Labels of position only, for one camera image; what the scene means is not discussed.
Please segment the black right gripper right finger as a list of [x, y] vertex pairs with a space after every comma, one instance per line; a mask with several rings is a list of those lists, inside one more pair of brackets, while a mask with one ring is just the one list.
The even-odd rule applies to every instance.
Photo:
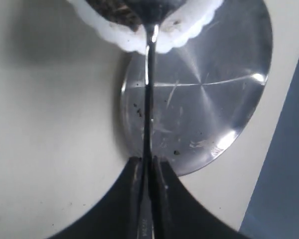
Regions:
[[166, 159], [151, 160], [151, 206], [156, 239], [245, 239], [203, 207]]

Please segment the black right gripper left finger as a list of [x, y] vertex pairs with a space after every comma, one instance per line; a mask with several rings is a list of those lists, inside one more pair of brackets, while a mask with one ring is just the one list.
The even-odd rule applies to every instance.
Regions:
[[131, 157], [105, 196], [53, 239], [136, 239], [140, 214], [142, 163]]

